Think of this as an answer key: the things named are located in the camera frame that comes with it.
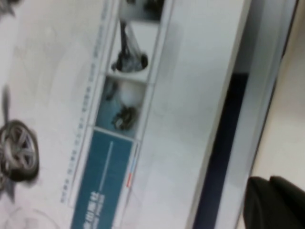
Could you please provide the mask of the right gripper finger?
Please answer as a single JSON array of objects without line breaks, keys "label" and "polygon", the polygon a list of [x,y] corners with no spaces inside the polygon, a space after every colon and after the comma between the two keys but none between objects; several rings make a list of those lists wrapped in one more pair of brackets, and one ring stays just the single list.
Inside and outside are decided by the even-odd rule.
[{"label": "right gripper finger", "polygon": [[303,229],[305,191],[280,176],[249,177],[243,219],[246,229]]}]

